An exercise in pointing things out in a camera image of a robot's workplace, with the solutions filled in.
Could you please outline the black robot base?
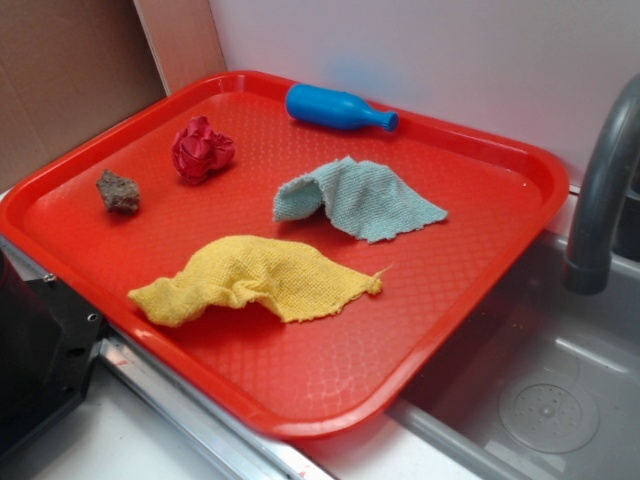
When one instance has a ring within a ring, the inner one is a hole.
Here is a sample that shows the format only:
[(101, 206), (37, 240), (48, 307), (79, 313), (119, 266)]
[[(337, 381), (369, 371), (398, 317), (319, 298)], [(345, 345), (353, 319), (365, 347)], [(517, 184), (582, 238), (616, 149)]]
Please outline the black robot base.
[(24, 280), (1, 255), (1, 459), (85, 399), (103, 314), (61, 280)]

